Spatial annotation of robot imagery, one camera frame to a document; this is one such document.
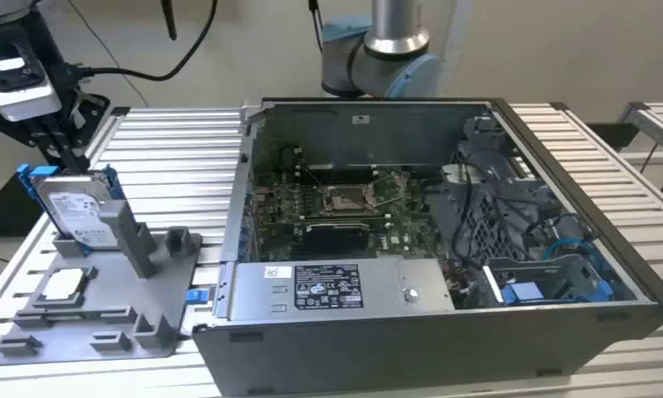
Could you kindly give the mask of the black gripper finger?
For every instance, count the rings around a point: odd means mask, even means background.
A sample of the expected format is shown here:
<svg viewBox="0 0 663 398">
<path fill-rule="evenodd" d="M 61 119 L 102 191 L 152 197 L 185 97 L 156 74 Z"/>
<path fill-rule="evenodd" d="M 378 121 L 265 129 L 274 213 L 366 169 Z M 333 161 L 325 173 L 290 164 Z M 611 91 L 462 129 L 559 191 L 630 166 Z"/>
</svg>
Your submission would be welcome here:
<svg viewBox="0 0 663 398">
<path fill-rule="evenodd" d="M 89 169 L 89 160 L 74 124 L 60 122 L 57 118 L 49 118 L 49 137 L 64 167 L 70 172 L 85 172 Z"/>
<path fill-rule="evenodd" d="M 33 123 L 33 136 L 40 149 L 49 155 L 49 163 L 64 168 L 73 167 L 73 153 L 68 137 L 53 119 L 38 119 Z"/>
</svg>

